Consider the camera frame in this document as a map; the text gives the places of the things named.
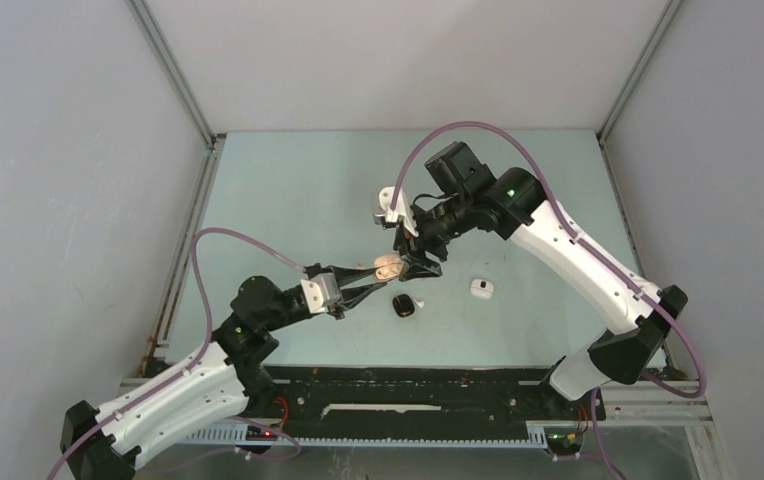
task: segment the black object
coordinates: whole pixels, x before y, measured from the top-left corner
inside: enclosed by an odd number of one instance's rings
[[[244,440],[248,442],[252,441],[273,441],[275,442],[276,439],[279,437],[276,435],[273,435],[270,432],[262,432],[258,427],[253,427],[252,425],[247,426],[247,432],[246,436],[244,437]]]
[[[463,142],[453,142],[425,167],[445,199],[430,210],[412,205],[416,237],[397,226],[394,250],[405,265],[400,280],[441,276],[439,262],[427,254],[447,261],[447,244],[474,228],[496,232],[507,240],[520,225],[532,224],[532,212],[547,199],[541,182],[531,173],[510,168],[494,178]]]
[[[61,432],[61,453],[64,453],[82,435],[96,426],[99,410],[82,400],[64,414],[64,428]],[[129,480],[135,476],[135,457],[141,453],[135,447],[125,455],[118,454],[111,445],[114,437],[103,435],[102,430],[90,436],[70,458],[67,466],[73,477],[79,480]]]
[[[582,435],[547,433],[547,448],[560,457],[576,455],[582,450]]]
[[[394,297],[391,303],[394,304],[394,311],[401,317],[408,317],[414,313],[414,300],[405,293]]]
[[[549,371],[543,368],[274,366],[270,371],[276,395],[290,404],[284,431],[303,438],[528,439],[527,421],[576,421],[579,405],[591,401],[590,393],[577,401],[561,397],[548,385]],[[337,410],[331,404],[433,405],[438,410]],[[281,412],[274,404],[264,416]],[[592,415],[605,419],[602,401]]]
[[[677,318],[688,303],[688,296],[676,285],[662,289],[659,299],[659,305],[673,318]],[[620,335],[606,330],[588,347],[588,356],[594,366],[607,377],[624,385],[638,381],[671,330],[671,326],[656,310],[647,318],[639,317],[635,323],[639,328]]]

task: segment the white object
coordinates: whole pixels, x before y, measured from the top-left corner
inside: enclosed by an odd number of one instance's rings
[[[321,273],[308,280],[300,279],[309,313],[325,313],[341,299],[341,289],[332,273]]]
[[[477,278],[470,282],[470,293],[474,297],[488,300],[494,295],[494,284],[488,280]]]
[[[564,215],[577,231],[577,239],[585,238],[586,242],[632,278],[644,293],[654,301],[659,301],[659,287],[656,284],[626,268],[580,229],[567,213]],[[647,303],[636,297],[591,253],[572,241],[560,226],[548,202],[543,202],[535,209],[532,219],[534,221],[531,225],[521,225],[515,230],[511,236],[512,242],[541,259],[572,285],[594,307],[610,332],[615,335],[630,332],[638,328],[635,324],[638,317],[650,316],[653,309]],[[591,362],[588,345],[565,359],[550,376],[550,385],[569,400],[576,400],[607,381],[609,378]]]
[[[403,271],[403,260],[398,253],[389,253],[376,257],[373,267],[376,268],[376,280],[387,282],[400,276]]]
[[[411,211],[411,204],[409,204],[403,189],[397,194],[397,206],[391,208],[391,201],[394,199],[394,187],[385,187],[379,191],[379,195],[373,206],[373,214],[377,223],[384,219],[384,222],[391,225],[402,222],[403,227],[412,234],[417,236],[417,226],[414,222],[414,213]]]
[[[210,343],[199,364],[188,374],[102,429],[104,435],[114,435],[116,441],[111,447],[124,455],[139,446],[141,453],[134,465],[138,470],[191,432],[242,412],[249,399],[234,366],[224,362],[226,357],[217,342]],[[120,408],[185,369],[192,358],[186,357],[135,390],[101,404],[97,422],[109,415],[119,417]]]

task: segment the metal frame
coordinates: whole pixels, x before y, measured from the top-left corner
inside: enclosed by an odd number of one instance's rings
[[[146,37],[147,43],[152,47],[152,51],[155,53],[155,58],[167,74],[167,78],[170,80],[170,85],[176,90],[176,93],[182,100],[182,104],[185,106],[191,119],[196,124],[197,130],[202,136],[203,141],[207,146],[211,147],[214,144],[214,132],[211,130],[211,127],[208,126],[208,122],[205,120],[205,115],[203,115],[199,104],[197,104],[190,85],[188,85],[188,82],[185,80],[185,76],[182,75],[182,70],[176,62],[176,57],[173,56],[173,52],[167,45],[167,40],[164,39],[161,29],[158,28],[158,23],[155,21],[152,10],[150,10],[145,0],[126,0],[126,3],[129,4],[132,15],[141,27],[141,31],[143,32],[144,37]]]
[[[220,164],[220,157],[223,154],[223,147],[226,144],[226,136],[218,135],[214,146],[206,152],[202,168],[199,172],[197,187],[194,196],[191,199],[191,206],[188,209],[188,216],[185,221],[185,227],[179,238],[179,244],[176,254],[173,258],[173,266],[167,277],[167,283],[164,289],[164,298],[161,308],[153,328],[153,335],[148,341],[148,351],[141,362],[140,374],[143,374],[148,362],[154,359],[163,359],[169,346],[170,327],[176,307],[182,298],[182,290],[185,286],[185,273],[188,267],[188,252],[190,251],[191,241],[194,235],[202,226],[202,217],[205,214],[205,207],[208,205],[208,198],[211,195],[211,188],[214,185],[214,178],[217,174],[217,166]]]
[[[199,108],[184,75],[179,68],[167,42],[159,29],[155,18],[145,0],[127,0],[133,15],[141,26],[144,35],[152,47],[156,58],[168,75],[170,83],[179,94],[186,110],[194,121],[204,142],[209,147],[203,167],[199,173],[197,187],[192,199],[191,208],[187,214],[187,221],[179,241],[179,248],[173,261],[173,268],[167,281],[165,302],[158,315],[155,336],[151,340],[149,358],[162,359],[169,344],[170,323],[175,312],[176,303],[182,293],[185,273],[187,270],[186,252],[190,247],[190,241],[194,233],[199,229],[208,197],[214,182],[217,165],[225,143],[225,135],[216,137],[208,125],[204,114]],[[651,61],[661,45],[666,34],[675,23],[678,13],[685,4],[685,0],[670,0],[665,7],[653,32],[645,43],[642,51],[632,68],[623,88],[615,99],[602,127],[597,133],[603,150],[603,159],[609,174],[610,181],[617,199],[617,204],[624,222],[624,227],[629,237],[633,255],[639,266],[639,273],[643,274],[638,252],[635,248],[634,238],[629,227],[628,219],[623,208],[614,175],[609,164],[605,145],[608,143],[617,121],[620,119],[628,101],[635,92],[638,83],[648,70]],[[144,383],[143,378],[123,379],[120,393],[131,391]],[[696,382],[671,382],[672,385],[681,389],[695,389]],[[652,383],[639,382],[632,386],[606,385],[603,387],[603,398],[606,405],[606,420],[600,425],[609,427],[663,427],[683,426],[691,446],[695,465],[700,480],[729,480],[734,478],[723,452],[720,439],[715,429],[711,412],[705,399],[686,401],[674,397],[659,389]],[[527,426],[535,432],[543,432],[543,428],[549,427],[573,427],[575,422],[566,421],[536,421],[527,422]],[[197,432],[191,440],[207,436],[208,432]]]
[[[615,181],[615,175],[612,171],[611,163],[609,162],[608,145],[600,143],[600,153],[603,156],[603,164],[606,166],[606,173],[609,176],[609,183],[612,185],[612,194],[615,196],[615,202],[618,206],[618,213],[620,213],[621,221],[623,222],[623,228],[626,231],[626,238],[629,241],[629,248],[632,251],[632,258],[635,260],[635,265],[638,266],[639,275],[644,278],[649,278],[647,273],[644,271],[644,264],[641,262],[641,255],[638,253],[638,247],[635,243],[635,236],[632,233],[629,217],[626,213],[626,209],[624,208],[623,200],[621,199],[620,188],[618,188],[618,184]],[[679,341],[680,340],[677,337],[668,336],[665,338],[664,344],[662,344],[662,349],[665,351],[665,362],[669,367],[685,371],[685,365],[681,365],[680,362],[676,361],[676,357],[672,355],[673,344],[674,342]]]
[[[686,2],[687,0],[668,1],[664,11],[662,11],[662,16],[659,17],[659,21],[656,22],[656,26],[650,34],[650,38],[647,39],[647,42],[641,49],[641,54],[635,61],[632,70],[629,72],[629,77],[627,77],[623,88],[621,88],[620,93],[618,93],[615,103],[612,104],[612,108],[609,109],[609,113],[603,121],[603,126],[600,127],[600,131],[597,132],[597,138],[600,139],[600,145],[605,145],[608,141],[609,135],[612,134],[615,124],[617,124],[618,119],[620,119],[629,99],[632,97],[632,94],[635,93],[635,88],[644,77],[644,73],[650,68],[650,64],[652,63],[656,51],[659,49],[662,41],[674,25],[677,14],[679,14]]]

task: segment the white bracket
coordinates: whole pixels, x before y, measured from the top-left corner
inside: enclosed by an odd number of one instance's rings
[[[97,421],[109,415],[116,417],[102,429],[103,435],[114,435],[112,448],[120,455],[135,447],[141,448],[135,459],[135,469],[140,469],[167,447],[185,438],[188,432],[246,408],[248,398],[244,386],[238,381],[234,367],[226,365],[226,353],[216,342],[210,343],[198,364],[188,370],[191,359],[193,355],[145,383],[130,384],[135,388],[99,405]],[[119,413],[131,400],[179,372],[187,374],[125,414]]]
[[[321,273],[308,280],[301,279],[300,285],[310,313],[325,313],[329,305],[341,299],[341,290],[332,273]]]
[[[395,225],[402,222],[403,227],[412,235],[417,235],[417,225],[414,222],[414,213],[408,202],[406,194],[400,189],[397,198],[397,207],[391,209],[391,201],[394,199],[394,187],[385,187],[379,191],[379,195],[373,205],[374,220],[377,223]]]

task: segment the beige object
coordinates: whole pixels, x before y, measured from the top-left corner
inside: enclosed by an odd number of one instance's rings
[[[400,255],[396,253],[376,257],[373,266],[376,268],[376,280],[380,282],[394,280],[403,271],[403,261],[400,260]]]

